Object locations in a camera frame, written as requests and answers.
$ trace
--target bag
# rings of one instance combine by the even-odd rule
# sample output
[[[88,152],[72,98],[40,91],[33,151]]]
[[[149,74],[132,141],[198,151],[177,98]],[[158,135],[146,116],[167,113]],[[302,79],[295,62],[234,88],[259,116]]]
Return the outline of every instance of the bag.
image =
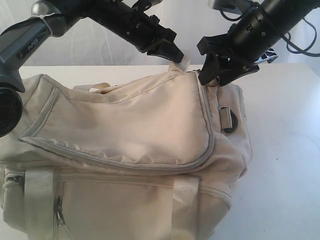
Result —
[[[238,86],[173,63],[94,92],[24,85],[0,138],[0,204],[30,240],[206,240],[230,209],[252,154]]]

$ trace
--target bag flap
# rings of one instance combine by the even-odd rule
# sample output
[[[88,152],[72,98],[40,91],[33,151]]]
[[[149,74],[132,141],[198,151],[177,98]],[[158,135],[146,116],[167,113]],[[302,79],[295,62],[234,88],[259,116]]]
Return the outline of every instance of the bag flap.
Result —
[[[34,91],[20,123],[30,127],[19,139],[44,159],[175,174],[212,155],[209,103],[195,73],[171,70],[105,94],[68,89],[43,75]]]

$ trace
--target white backdrop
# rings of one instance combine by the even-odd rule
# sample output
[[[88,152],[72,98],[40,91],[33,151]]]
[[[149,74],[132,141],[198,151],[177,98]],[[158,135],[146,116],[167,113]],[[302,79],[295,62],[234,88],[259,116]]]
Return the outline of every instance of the white backdrop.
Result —
[[[31,6],[36,0],[0,0],[0,32],[10,25],[30,17]],[[125,0],[132,5],[135,0]],[[177,33],[176,44],[192,53],[192,64],[203,64],[204,57],[197,49],[202,36],[214,36],[228,31],[231,22],[220,13],[207,7],[208,0],[165,0],[147,11],[160,18],[160,24]],[[320,33],[320,9],[313,10],[307,19]],[[293,41],[301,48],[309,45],[313,30],[300,22],[292,30]],[[284,41],[274,46],[280,55],[278,63],[307,63],[320,75],[320,58],[294,55],[287,51]],[[320,39],[312,49],[320,52]],[[69,65],[155,65],[167,64],[164,59],[146,56],[136,48],[91,19],[83,19],[60,38],[48,39],[27,61],[29,66]]]

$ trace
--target white table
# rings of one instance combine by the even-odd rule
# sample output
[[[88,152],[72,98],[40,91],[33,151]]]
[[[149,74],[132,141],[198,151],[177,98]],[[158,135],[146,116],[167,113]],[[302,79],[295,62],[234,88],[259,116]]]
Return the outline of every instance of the white table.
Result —
[[[41,66],[23,67],[21,75],[46,73],[72,87],[116,85],[167,69]],[[305,64],[264,64],[259,73],[235,83],[244,92],[253,159],[212,239],[320,239],[320,79]],[[3,240],[27,239],[1,219],[0,235]]]

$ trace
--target beige bag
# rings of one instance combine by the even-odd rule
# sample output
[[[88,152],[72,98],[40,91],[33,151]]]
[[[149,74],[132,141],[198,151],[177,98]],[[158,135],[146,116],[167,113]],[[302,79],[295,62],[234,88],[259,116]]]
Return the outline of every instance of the beige bag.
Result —
[[[208,239],[251,145],[241,89],[197,75],[171,64],[96,92],[25,80],[0,138],[4,221],[30,240]]]

